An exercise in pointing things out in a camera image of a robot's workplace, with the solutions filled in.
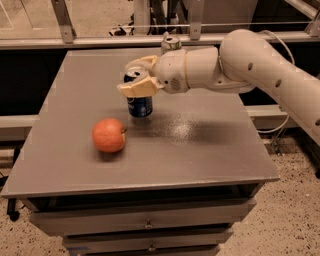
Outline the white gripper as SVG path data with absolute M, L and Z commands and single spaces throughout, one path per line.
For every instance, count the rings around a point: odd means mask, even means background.
M 124 82 L 117 85 L 118 91 L 127 98 L 143 98 L 156 95 L 161 89 L 170 94 L 189 90 L 185 75 L 186 51 L 168 51 L 158 58 L 149 55 L 129 62 L 126 70 L 144 70 L 157 77 L 125 75 Z

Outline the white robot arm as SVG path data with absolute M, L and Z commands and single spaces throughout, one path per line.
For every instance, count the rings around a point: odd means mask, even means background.
M 129 98 L 151 97 L 159 90 L 170 94 L 193 88 L 245 93 L 257 87 L 320 144 L 320 80 L 287 61 L 252 31 L 232 31 L 218 48 L 145 56 L 129 62 L 125 70 L 139 74 L 118 86 Z

